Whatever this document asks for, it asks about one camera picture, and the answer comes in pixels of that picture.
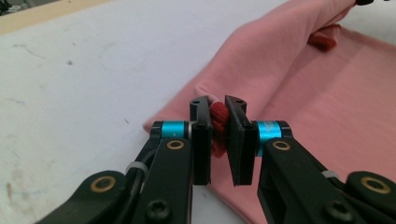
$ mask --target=white tabletop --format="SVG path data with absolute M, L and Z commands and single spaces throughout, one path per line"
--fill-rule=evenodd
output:
M 396 44 L 396 6 L 376 1 L 342 23 Z M 142 123 L 234 29 L 283 2 L 113 0 L 2 35 L 0 223 L 34 223 L 89 175 L 124 172 Z M 244 221 L 194 187 L 192 223 Z

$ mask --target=pink fabric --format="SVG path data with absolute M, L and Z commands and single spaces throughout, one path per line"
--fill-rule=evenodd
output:
M 396 47 L 336 28 L 351 0 L 291 0 L 237 29 L 219 52 L 154 120 L 189 119 L 189 101 L 232 95 L 247 101 L 251 120 L 283 119 L 296 139 L 344 181 L 366 170 L 395 181 Z M 332 36 L 322 52 L 309 36 Z M 257 199 L 261 159 L 253 185 L 234 188 L 226 156 L 212 158 L 211 188 L 248 222 L 265 223 Z

